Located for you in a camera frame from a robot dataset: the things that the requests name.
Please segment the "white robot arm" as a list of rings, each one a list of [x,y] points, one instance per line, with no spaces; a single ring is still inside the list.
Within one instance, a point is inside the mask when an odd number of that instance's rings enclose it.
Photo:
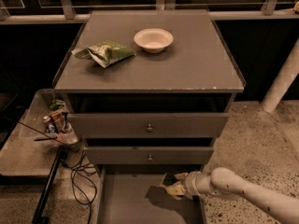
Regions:
[[[253,184],[224,167],[211,173],[166,173],[160,186],[177,200],[203,194],[227,199],[239,196],[281,224],[299,224],[298,199]]]

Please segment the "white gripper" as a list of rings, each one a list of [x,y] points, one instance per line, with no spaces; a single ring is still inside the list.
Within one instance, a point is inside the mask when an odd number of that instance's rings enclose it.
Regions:
[[[199,171],[190,172],[188,174],[187,173],[175,174],[175,178],[178,181],[184,180],[183,186],[180,184],[167,186],[165,188],[166,192],[176,200],[181,200],[184,197],[184,195],[190,199],[192,199],[193,197],[199,197],[200,193],[196,186],[196,178],[199,174],[200,174]]]

